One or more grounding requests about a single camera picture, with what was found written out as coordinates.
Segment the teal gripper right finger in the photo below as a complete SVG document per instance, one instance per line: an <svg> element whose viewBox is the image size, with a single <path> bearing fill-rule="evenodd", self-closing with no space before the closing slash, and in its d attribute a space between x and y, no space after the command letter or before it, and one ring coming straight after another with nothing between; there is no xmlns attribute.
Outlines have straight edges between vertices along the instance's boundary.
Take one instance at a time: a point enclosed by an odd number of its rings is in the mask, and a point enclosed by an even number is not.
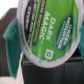
<svg viewBox="0 0 84 84"><path fill-rule="evenodd" d="M84 54L84 26L80 27L77 31L76 53Z"/></svg>

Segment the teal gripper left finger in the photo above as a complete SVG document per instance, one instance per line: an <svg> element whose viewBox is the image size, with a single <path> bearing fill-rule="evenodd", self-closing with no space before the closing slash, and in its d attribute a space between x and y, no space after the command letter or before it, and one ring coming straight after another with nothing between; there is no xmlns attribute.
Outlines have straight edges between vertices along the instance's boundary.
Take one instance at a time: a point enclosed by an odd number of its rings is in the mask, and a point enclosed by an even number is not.
<svg viewBox="0 0 84 84"><path fill-rule="evenodd" d="M18 24L17 20L14 20L9 26L8 40L7 40L9 69L11 76L14 78L17 77L21 52L22 49L20 45Z"/></svg>

